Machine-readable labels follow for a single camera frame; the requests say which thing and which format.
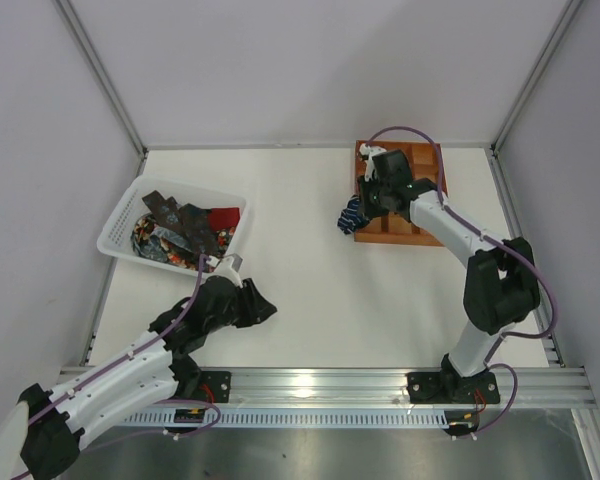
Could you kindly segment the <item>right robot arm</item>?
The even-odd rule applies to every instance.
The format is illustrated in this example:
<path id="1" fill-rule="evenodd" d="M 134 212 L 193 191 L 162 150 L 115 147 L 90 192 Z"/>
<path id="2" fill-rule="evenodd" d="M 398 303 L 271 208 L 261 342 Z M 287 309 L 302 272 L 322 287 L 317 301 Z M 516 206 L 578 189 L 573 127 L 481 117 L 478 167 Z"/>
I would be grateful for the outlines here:
<path id="1" fill-rule="evenodd" d="M 441 186 L 415 178 L 400 150 L 363 144 L 365 172 L 357 179 L 359 211 L 369 219 L 394 213 L 431 234 L 465 269 L 463 308 L 468 318 L 456 346 L 432 380 L 410 386 L 415 402 L 445 397 L 465 403 L 488 383 L 487 363 L 506 333 L 540 301 L 530 244 L 480 229 L 455 212 Z"/>

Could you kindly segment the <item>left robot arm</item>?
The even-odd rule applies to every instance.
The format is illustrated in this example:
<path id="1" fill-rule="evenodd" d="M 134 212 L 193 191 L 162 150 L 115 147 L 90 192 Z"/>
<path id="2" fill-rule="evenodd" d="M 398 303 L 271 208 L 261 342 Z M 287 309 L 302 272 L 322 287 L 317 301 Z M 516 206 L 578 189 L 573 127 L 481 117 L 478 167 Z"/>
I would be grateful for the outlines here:
<path id="1" fill-rule="evenodd" d="M 163 400 L 191 399 L 201 377 L 192 352 L 222 328 L 259 325 L 276 311 L 252 280 L 234 284 L 213 275 L 111 360 L 50 389 L 29 386 L 19 396 L 29 408 L 20 452 L 27 473 L 53 479 L 131 414 Z"/>

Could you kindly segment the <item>navy blue striped tie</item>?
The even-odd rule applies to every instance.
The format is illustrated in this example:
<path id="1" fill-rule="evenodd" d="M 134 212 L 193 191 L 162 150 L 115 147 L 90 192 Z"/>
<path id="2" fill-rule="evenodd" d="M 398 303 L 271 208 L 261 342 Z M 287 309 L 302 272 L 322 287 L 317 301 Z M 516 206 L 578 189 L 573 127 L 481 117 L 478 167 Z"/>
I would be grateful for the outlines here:
<path id="1" fill-rule="evenodd" d="M 354 194 L 341 210 L 336 225 L 344 235 L 352 235 L 370 223 L 371 220 L 360 212 L 360 197 Z"/>

